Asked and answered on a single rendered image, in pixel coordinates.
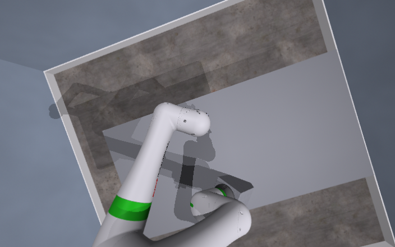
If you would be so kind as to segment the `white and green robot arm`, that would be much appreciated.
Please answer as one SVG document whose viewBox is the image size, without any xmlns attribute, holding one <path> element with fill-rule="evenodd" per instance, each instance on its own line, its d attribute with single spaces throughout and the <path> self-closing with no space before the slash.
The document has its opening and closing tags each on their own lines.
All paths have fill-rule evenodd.
<svg viewBox="0 0 395 247">
<path fill-rule="evenodd" d="M 141 149 L 92 247 L 227 247 L 249 231 L 247 206 L 235 199 L 229 186 L 219 184 L 192 196 L 190 208 L 198 223 L 158 241 L 143 234 L 173 132 L 199 137 L 209 129 L 210 118 L 201 110 L 168 102 L 156 106 Z"/>
</svg>

